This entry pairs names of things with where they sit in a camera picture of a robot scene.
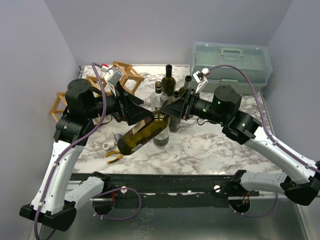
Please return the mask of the green bottle brown label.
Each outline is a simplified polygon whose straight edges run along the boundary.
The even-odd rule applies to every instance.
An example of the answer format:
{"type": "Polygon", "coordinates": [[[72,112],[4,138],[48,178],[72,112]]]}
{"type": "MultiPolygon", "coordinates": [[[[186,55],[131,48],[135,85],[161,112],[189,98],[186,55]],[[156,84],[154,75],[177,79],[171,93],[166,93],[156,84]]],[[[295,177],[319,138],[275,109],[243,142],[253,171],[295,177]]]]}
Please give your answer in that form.
{"type": "Polygon", "coordinates": [[[124,156],[133,154],[165,130],[169,119],[168,114],[159,110],[154,111],[152,116],[138,122],[118,140],[119,152],[124,156]]]}

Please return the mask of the green bottle beige label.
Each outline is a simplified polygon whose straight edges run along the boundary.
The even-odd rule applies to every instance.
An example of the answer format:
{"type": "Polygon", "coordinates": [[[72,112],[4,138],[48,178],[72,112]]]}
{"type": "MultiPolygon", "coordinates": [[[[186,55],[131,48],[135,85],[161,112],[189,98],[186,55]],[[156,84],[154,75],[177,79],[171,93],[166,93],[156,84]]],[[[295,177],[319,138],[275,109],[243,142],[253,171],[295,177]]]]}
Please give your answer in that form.
{"type": "Polygon", "coordinates": [[[184,79],[184,84],[183,86],[178,90],[178,93],[180,96],[182,96],[185,92],[190,87],[190,82],[192,81],[192,76],[187,75],[184,79]]]}

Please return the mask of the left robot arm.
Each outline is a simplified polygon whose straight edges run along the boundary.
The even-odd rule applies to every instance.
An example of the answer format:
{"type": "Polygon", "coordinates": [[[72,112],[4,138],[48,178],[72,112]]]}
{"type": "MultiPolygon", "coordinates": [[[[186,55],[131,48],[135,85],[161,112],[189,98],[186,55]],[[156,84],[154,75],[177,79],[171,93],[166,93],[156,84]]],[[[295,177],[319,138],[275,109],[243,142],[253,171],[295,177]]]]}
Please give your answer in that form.
{"type": "Polygon", "coordinates": [[[110,194],[109,177],[101,173],[93,173],[73,191],[66,192],[89,136],[98,129],[93,120],[97,117],[104,120],[105,115],[115,114],[131,126],[153,114],[141,106],[143,100],[125,91],[120,83],[115,85],[112,95],[96,98],[94,93],[97,92],[98,89],[83,78],[68,84],[65,93],[67,111],[56,124],[47,171],[34,199],[21,207],[21,217],[65,232],[86,202],[97,195],[104,198],[110,194]]]}

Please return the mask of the green bottle silver neck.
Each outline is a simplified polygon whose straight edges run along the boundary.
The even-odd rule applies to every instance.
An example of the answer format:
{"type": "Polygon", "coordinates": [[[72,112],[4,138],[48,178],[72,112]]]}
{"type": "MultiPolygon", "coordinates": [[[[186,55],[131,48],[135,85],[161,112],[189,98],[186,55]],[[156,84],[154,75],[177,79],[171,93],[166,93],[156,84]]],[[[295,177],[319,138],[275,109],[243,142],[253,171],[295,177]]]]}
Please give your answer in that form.
{"type": "MultiPolygon", "coordinates": [[[[180,97],[180,94],[178,91],[175,91],[173,94],[173,101],[175,102],[180,97]]],[[[169,120],[169,131],[170,132],[177,132],[180,128],[181,119],[178,117],[171,116],[169,120]]]]}

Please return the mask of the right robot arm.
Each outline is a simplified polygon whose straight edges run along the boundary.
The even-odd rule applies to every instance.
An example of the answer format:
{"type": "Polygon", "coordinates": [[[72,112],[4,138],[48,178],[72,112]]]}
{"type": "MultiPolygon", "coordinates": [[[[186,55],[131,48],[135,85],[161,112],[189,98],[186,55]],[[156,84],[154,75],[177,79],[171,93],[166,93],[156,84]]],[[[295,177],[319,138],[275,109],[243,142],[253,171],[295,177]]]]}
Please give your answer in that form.
{"type": "Polygon", "coordinates": [[[188,89],[160,111],[180,119],[196,116],[220,124],[227,138],[255,150],[282,170],[275,174],[237,171],[230,183],[234,195],[265,191],[285,195],[302,206],[310,205],[320,191],[319,162],[302,156],[271,135],[258,119],[239,109],[241,100],[229,85],[219,86],[211,102],[188,89]]]}

